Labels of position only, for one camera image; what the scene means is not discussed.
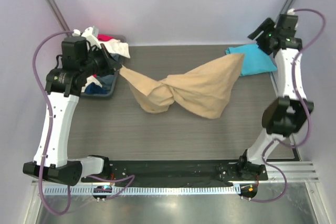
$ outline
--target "white wall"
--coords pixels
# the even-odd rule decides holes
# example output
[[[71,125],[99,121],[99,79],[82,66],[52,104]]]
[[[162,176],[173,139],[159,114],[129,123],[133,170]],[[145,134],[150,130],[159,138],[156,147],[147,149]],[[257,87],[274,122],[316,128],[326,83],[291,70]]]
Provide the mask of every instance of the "white wall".
[[[56,0],[71,29],[95,25],[132,45],[239,44],[285,0]]]
[[[45,102],[32,71],[32,56],[42,39],[60,31],[45,0],[0,0],[0,196],[1,223],[21,223],[28,206],[31,178],[22,173],[38,146]],[[60,40],[47,44],[38,57],[43,79],[55,66]]]
[[[296,0],[294,8],[314,8],[325,14],[327,27],[302,56],[303,87],[314,101],[312,135],[300,154],[313,161],[327,195],[329,213],[336,211],[336,5],[335,0]],[[320,18],[299,12],[297,36],[306,44],[318,32]]]

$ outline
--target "pile of clothes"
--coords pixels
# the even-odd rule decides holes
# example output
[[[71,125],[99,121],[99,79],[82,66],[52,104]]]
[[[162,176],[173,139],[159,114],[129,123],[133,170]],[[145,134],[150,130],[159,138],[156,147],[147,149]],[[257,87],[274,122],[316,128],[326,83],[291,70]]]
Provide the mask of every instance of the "pile of clothes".
[[[113,58],[118,61],[119,55],[112,55]],[[112,84],[114,82],[115,76],[109,74],[107,76],[97,76],[94,74],[87,78],[86,85],[82,88],[82,93],[85,94],[108,94],[111,91]]]
[[[104,34],[99,34],[97,38],[105,44],[108,52],[116,61],[120,60],[120,56],[130,58],[127,43]],[[82,87],[81,92],[85,94],[108,94],[111,91],[114,79],[113,74],[103,77],[94,74],[87,78],[87,83]]]

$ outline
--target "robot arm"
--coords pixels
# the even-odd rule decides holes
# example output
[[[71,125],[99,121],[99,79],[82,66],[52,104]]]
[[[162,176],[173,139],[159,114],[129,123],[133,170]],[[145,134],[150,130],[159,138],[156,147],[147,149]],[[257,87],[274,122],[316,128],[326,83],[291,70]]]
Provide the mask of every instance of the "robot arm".
[[[278,97],[263,113],[261,121],[263,129],[256,142],[245,150],[237,163],[226,164],[220,168],[223,173],[222,181],[255,180],[256,176],[259,180],[267,180],[263,158],[267,160],[279,141],[284,141],[291,134],[297,133],[307,120],[303,106],[296,96],[292,80],[292,63],[302,49],[301,39],[295,38],[298,16],[295,16],[291,10],[289,13],[281,14],[276,24],[272,19],[267,18],[248,36],[250,39],[256,39],[263,52],[268,55],[273,54],[275,58],[278,68],[275,74]],[[302,88],[300,59],[301,56],[296,60],[296,85],[311,113],[314,104],[306,100]],[[263,153],[271,141],[274,143]]]
[[[299,102],[299,99],[297,98],[294,87],[293,87],[293,81],[292,81],[292,62],[296,54],[298,53],[297,49],[287,48],[287,49],[280,49],[277,54],[275,55],[275,62],[277,64],[278,71],[276,73],[276,80],[277,80],[277,87],[278,87],[278,97],[279,98],[286,98],[284,102],[287,102],[286,105],[283,105],[282,110],[285,109],[285,107],[290,105],[290,101],[292,101],[292,104]],[[298,91],[301,94],[303,99],[306,99],[306,94],[304,93],[303,87],[302,87],[302,81],[301,81],[301,68],[300,68],[300,59],[301,56],[299,56],[296,64],[296,82]],[[275,104],[271,104],[270,107],[265,111],[263,116],[263,121],[267,120],[268,112],[275,108]],[[286,112],[289,113],[295,113],[293,108],[291,106],[288,106],[286,108]],[[247,160],[253,164],[261,165],[263,164],[262,160],[262,152],[266,148],[266,146],[269,144],[269,142],[273,141],[275,138],[284,141],[287,139],[287,134],[277,134],[277,133],[271,133],[272,131],[269,131],[267,133],[267,129],[263,128],[260,135],[258,136],[256,142],[247,150]],[[269,154],[277,147],[279,142],[275,142],[270,149],[265,154],[265,159],[268,158]]]
[[[109,178],[109,159],[89,156],[68,159],[67,147],[71,120],[78,103],[81,88],[87,77],[98,74],[114,74],[121,65],[109,56],[104,44],[96,50],[88,48],[86,37],[74,36],[62,42],[62,68],[55,68],[47,75],[46,91],[53,110],[53,127],[44,164],[43,179],[74,186],[88,175]],[[49,128],[49,113],[46,111],[41,141],[32,162],[25,163],[23,172],[38,177],[43,149]]]

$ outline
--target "red cloth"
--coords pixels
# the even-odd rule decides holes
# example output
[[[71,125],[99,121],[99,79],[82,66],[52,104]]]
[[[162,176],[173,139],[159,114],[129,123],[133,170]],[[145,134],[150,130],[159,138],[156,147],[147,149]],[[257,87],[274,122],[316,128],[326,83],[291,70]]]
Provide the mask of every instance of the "red cloth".
[[[100,41],[109,41],[111,39],[114,39],[113,37],[111,36],[108,36],[108,35],[105,35],[105,34],[98,34],[98,40]]]

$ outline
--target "beige cloth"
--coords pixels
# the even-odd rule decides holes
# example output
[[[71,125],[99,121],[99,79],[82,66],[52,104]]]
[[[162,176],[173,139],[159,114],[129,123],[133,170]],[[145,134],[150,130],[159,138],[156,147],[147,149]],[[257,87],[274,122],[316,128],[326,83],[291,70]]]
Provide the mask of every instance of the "beige cloth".
[[[205,118],[219,118],[228,104],[231,89],[242,70],[244,54],[230,54],[212,60],[185,74],[172,74],[161,81],[130,70],[120,69],[135,99],[144,111],[167,111],[176,101]]]

